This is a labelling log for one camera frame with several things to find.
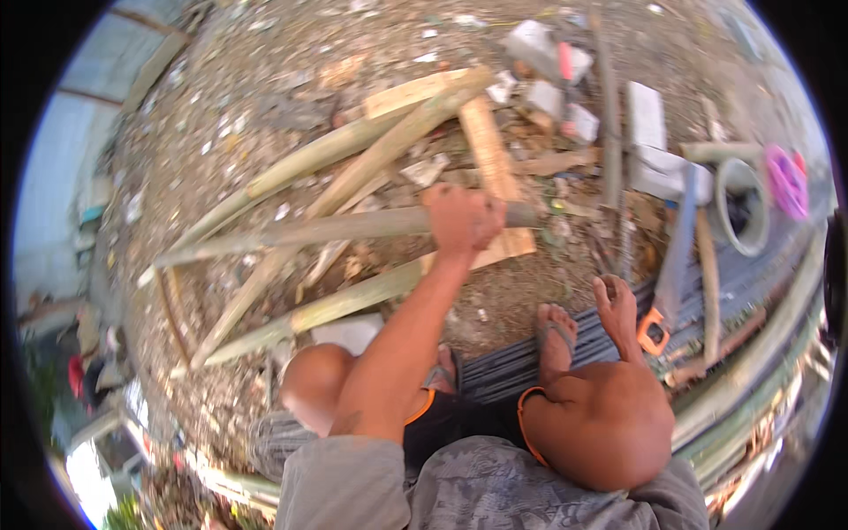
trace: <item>gray shirt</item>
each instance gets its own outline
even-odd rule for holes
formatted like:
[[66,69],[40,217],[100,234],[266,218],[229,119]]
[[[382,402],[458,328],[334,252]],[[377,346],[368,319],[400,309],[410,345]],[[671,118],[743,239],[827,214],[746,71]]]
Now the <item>gray shirt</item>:
[[275,529],[709,527],[688,462],[673,459],[630,492],[582,489],[502,438],[463,438],[404,486],[404,451],[388,440],[335,436],[286,460]]

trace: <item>black shorts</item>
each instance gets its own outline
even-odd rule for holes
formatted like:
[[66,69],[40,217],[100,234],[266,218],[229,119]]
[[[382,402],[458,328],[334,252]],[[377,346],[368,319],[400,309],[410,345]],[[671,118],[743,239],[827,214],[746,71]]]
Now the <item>black shorts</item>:
[[430,399],[406,422],[404,455],[407,469],[420,470],[433,453],[469,436],[496,436],[535,453],[527,445],[521,424],[523,400],[539,387],[520,396],[491,404],[477,404],[462,396],[430,390]]

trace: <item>knee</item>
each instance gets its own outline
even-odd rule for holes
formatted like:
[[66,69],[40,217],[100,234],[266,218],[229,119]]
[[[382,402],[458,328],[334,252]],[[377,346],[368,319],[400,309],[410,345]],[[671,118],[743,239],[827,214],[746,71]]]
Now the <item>knee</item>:
[[291,410],[303,402],[335,402],[353,363],[354,356],[336,344],[301,350],[289,361],[283,375],[279,394],[283,406]]

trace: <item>orange trim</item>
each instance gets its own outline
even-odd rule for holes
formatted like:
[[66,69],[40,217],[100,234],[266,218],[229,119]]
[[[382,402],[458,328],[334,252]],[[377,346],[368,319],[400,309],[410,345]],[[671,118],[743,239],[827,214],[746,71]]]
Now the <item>orange trim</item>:
[[520,398],[518,398],[518,426],[519,426],[519,427],[521,428],[521,430],[522,430],[522,436],[524,437],[524,443],[525,443],[525,444],[527,444],[527,449],[530,451],[530,454],[531,454],[531,455],[533,455],[533,456],[535,456],[535,457],[536,457],[536,460],[538,460],[538,462],[539,462],[542,466],[550,467],[550,465],[549,465],[549,464],[548,464],[548,462],[544,459],[544,457],[542,456],[542,454],[541,454],[541,453],[539,453],[539,452],[536,450],[536,448],[535,448],[535,447],[533,447],[533,446],[530,444],[530,440],[528,440],[528,439],[527,439],[527,433],[526,433],[526,432],[524,432],[524,419],[522,418],[522,415],[524,414],[524,399],[525,399],[525,398],[527,397],[527,395],[528,395],[529,393],[531,393],[533,390],[541,390],[542,392],[544,392],[544,388],[542,388],[542,387],[530,387],[530,388],[528,388],[527,390],[525,390],[525,391],[522,393],[522,395],[521,395],[521,397],[520,397]]
[[432,404],[432,401],[433,401],[433,399],[435,399],[435,397],[436,397],[436,391],[433,390],[432,388],[428,388],[427,389],[427,402],[424,403],[424,405],[418,410],[418,412],[416,412],[412,416],[406,418],[406,421],[404,421],[404,427],[406,427],[407,425],[409,425],[413,421],[417,420],[418,418],[424,416],[424,413],[427,412],[430,409],[430,405]]

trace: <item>pink plastic object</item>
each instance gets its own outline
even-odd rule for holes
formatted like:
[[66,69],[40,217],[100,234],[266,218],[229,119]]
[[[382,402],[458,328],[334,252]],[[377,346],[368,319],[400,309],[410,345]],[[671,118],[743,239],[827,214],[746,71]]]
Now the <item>pink plastic object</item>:
[[806,176],[780,147],[766,147],[768,182],[774,201],[786,215],[795,220],[806,218]]

